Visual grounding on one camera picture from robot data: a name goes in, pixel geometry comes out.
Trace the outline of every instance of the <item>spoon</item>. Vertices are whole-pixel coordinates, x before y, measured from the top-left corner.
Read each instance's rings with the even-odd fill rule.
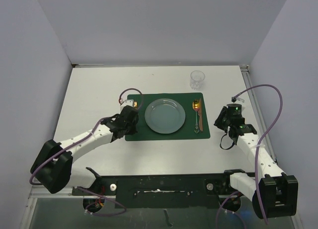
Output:
[[[192,103],[192,108],[195,111],[195,127],[194,127],[194,132],[198,134],[200,132],[199,130],[199,125],[198,125],[198,117],[197,117],[197,112],[200,110],[200,105],[199,105],[199,100],[195,99]]]

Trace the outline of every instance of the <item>copper knife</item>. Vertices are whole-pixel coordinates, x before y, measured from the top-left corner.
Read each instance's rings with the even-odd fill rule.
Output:
[[[203,132],[203,123],[202,123],[202,101],[201,99],[199,100],[199,111],[198,111],[198,115],[200,117],[199,119],[199,129],[201,132]]]

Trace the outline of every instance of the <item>wall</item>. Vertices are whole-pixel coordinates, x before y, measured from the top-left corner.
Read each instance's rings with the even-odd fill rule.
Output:
[[[317,228],[318,0],[287,0],[251,63],[253,84],[270,83],[283,95],[281,118],[270,133],[278,163],[299,181],[298,212],[305,229]],[[267,126],[278,96],[259,89]]]
[[[251,62],[285,0],[39,0],[73,64]]]
[[[0,228],[18,228],[31,165],[52,138],[71,72],[37,0],[0,0]]]

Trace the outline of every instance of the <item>tabletop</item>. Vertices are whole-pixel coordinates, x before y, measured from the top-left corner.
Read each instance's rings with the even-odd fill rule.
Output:
[[[73,167],[91,167],[100,175],[223,173],[238,168],[254,172],[238,147],[228,151],[219,147],[224,132],[213,125],[231,97],[246,89],[239,66],[74,68],[54,140],[77,136],[100,118],[119,113],[118,97],[127,88],[144,94],[195,92],[190,87],[194,70],[206,76],[199,91],[206,105],[209,139],[127,142],[122,138],[89,152]],[[127,92],[124,99],[135,93]],[[248,94],[241,98],[246,102],[245,122],[258,130]],[[224,145],[230,146],[231,140],[224,138]]]

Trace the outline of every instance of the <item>plate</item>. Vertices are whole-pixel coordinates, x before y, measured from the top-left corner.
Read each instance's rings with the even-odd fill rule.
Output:
[[[184,124],[185,111],[175,100],[158,99],[146,108],[145,120],[153,131],[171,134]]]

